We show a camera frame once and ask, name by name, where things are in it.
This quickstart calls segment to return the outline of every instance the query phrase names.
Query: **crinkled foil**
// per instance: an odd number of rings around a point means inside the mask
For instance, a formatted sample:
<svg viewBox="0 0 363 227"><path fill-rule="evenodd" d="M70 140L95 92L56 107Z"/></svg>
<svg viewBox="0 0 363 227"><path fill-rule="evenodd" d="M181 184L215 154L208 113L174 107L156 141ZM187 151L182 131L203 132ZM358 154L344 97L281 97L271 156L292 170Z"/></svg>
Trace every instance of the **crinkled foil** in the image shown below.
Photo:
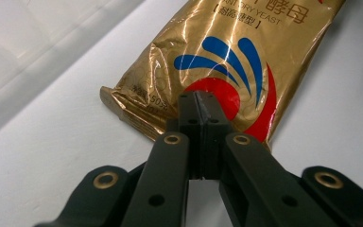
<svg viewBox="0 0 363 227"><path fill-rule="evenodd" d="M267 142L344 0L190 0L102 101L151 139L178 95L213 92L238 131Z"/></svg>

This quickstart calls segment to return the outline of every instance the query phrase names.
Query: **white background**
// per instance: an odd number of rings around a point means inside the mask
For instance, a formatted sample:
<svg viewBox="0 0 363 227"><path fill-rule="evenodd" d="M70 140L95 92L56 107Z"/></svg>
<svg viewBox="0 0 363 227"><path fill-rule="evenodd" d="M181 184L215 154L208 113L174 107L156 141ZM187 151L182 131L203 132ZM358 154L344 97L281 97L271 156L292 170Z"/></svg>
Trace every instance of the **white background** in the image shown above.
<svg viewBox="0 0 363 227"><path fill-rule="evenodd" d="M152 142L109 111L99 89L117 83L184 2L146 0L66 69L36 61L0 90L0 226L52 220L89 171L145 161ZM271 146L296 175L329 166L363 187L363 1L338 14ZM187 226L231 226L216 182L191 182L189 194Z"/></svg>

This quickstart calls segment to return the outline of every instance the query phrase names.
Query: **screw hole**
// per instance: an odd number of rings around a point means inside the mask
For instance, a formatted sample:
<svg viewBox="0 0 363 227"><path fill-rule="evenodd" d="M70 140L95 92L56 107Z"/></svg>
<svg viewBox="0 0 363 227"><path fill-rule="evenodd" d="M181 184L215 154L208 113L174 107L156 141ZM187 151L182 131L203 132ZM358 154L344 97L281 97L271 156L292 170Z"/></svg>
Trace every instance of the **screw hole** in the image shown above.
<svg viewBox="0 0 363 227"><path fill-rule="evenodd" d="M181 138L177 135L168 135L164 138L164 142L170 145L179 144L181 141Z"/></svg>
<svg viewBox="0 0 363 227"><path fill-rule="evenodd" d="M315 180L325 187L340 189L343 187L343 181L332 173L317 172Z"/></svg>
<svg viewBox="0 0 363 227"><path fill-rule="evenodd" d="M245 135L236 135L233 140L239 145L247 145L250 143L250 138Z"/></svg>
<svg viewBox="0 0 363 227"><path fill-rule="evenodd" d="M297 202L296 199L294 199L293 197L291 196L283 196L282 197L282 201L288 205L288 206L291 206L291 207L296 207L299 203Z"/></svg>
<svg viewBox="0 0 363 227"><path fill-rule="evenodd" d="M164 196L162 195L153 195L148 200L149 205L151 206L161 206L164 204Z"/></svg>
<svg viewBox="0 0 363 227"><path fill-rule="evenodd" d="M103 172L94 178L94 187L98 189L107 189L117 183L119 176L114 172Z"/></svg>

